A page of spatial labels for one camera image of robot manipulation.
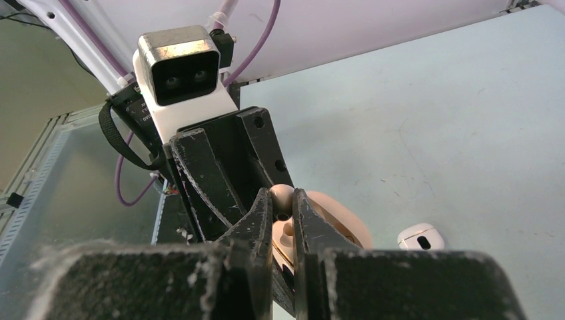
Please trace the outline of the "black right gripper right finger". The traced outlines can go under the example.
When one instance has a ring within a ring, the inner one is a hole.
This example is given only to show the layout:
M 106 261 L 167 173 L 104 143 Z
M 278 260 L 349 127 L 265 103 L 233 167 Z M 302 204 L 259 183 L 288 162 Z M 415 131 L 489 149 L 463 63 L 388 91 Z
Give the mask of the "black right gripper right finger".
M 298 319 L 525 319 L 503 268 L 477 251 L 314 251 L 293 195 L 294 299 Z

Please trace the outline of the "beige earbud charging case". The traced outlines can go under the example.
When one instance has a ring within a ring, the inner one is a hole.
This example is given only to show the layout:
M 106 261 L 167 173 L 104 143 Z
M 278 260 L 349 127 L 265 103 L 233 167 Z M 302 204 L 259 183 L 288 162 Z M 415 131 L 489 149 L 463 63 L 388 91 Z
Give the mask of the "beige earbud charging case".
M 314 251 L 326 247 L 373 248 L 373 241 L 368 227 L 351 210 L 332 197 L 319 191 L 307 191 L 305 210 L 299 227 L 306 233 L 308 240 L 314 241 Z M 283 271 L 294 273 L 294 219 L 278 219 L 273 223 L 273 255 Z

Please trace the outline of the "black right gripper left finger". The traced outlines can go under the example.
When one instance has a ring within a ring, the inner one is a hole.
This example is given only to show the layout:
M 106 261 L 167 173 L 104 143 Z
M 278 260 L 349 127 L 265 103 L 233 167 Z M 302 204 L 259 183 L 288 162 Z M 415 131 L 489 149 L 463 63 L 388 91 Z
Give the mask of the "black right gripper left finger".
M 67 247 L 48 260 L 27 319 L 271 319 L 272 200 L 218 240 Z

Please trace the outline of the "white earbud charging case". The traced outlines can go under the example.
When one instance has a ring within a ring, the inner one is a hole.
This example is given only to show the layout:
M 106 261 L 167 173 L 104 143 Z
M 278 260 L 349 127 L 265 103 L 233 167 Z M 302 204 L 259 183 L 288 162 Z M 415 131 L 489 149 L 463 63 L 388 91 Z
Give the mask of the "white earbud charging case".
M 429 223 L 413 225 L 398 234 L 400 249 L 407 251 L 443 250 L 445 242 L 436 227 Z

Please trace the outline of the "beige earbud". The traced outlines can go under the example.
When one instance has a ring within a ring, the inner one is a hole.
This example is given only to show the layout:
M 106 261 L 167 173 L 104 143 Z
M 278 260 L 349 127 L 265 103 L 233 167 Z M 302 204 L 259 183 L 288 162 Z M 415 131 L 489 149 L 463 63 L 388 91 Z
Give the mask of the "beige earbud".
M 279 221 L 286 221 L 292 215 L 292 200 L 294 187 L 285 184 L 273 185 L 269 189 L 271 194 L 273 213 Z

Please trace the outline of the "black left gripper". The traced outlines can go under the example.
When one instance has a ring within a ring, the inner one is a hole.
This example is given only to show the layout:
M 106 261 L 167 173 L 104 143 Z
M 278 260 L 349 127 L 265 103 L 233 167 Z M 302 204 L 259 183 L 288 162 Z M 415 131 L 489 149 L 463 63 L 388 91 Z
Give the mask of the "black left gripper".
M 293 185 L 269 111 L 236 109 L 182 128 L 162 143 L 136 83 L 99 112 L 103 135 L 132 164 L 161 174 L 178 192 L 188 242 L 214 241 L 236 224 L 262 188 Z

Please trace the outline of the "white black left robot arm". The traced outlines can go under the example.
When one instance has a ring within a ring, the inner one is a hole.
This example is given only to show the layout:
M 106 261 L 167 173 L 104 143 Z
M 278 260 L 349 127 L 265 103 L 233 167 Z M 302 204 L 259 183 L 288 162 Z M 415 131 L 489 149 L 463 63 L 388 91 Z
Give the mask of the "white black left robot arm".
M 23 5 L 85 58 L 110 93 L 99 116 L 105 137 L 122 158 L 176 185 L 195 239 L 250 235 L 256 211 L 272 241 L 269 188 L 291 180 L 280 156 L 256 148 L 260 133 L 273 132 L 267 110 L 240 111 L 229 95 L 219 23 L 190 25 L 188 1 L 116 1 L 121 21 L 143 31 L 129 71 L 72 1 Z

